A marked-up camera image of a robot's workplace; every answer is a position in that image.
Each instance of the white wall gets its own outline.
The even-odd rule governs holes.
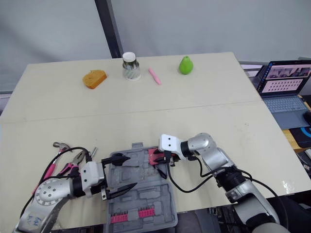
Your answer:
[[[14,89],[29,63],[104,58],[94,0],[0,1],[0,92]]]
[[[111,0],[124,51],[232,51],[240,61],[311,56],[310,0]]]

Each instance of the laptop keyboard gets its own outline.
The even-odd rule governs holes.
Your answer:
[[[297,96],[283,99],[264,99],[263,101],[265,102],[271,113],[307,110],[305,104]]]

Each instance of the black pole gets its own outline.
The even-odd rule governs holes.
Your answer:
[[[123,53],[121,45],[118,44],[117,36],[119,36],[117,29],[114,28],[114,16],[112,8],[109,10],[109,0],[94,0],[99,18],[101,20],[103,30],[106,36],[106,40],[109,46],[109,50],[112,58],[120,58]]]

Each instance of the laptop screen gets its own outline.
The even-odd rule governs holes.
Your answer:
[[[257,88],[261,96],[297,95],[311,74],[311,61],[270,62],[265,69]]]

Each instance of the gray tool case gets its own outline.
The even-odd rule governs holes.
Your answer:
[[[148,149],[143,143],[133,143],[131,150],[122,153],[131,159],[122,166],[110,164],[108,186],[119,187],[129,183],[137,185],[122,196],[107,202],[107,233],[142,233],[156,231],[177,225],[177,212],[171,184],[149,164]],[[164,164],[157,165],[167,174]],[[154,215],[139,217],[139,210],[154,209]],[[111,217],[127,214],[128,221],[111,223]]]

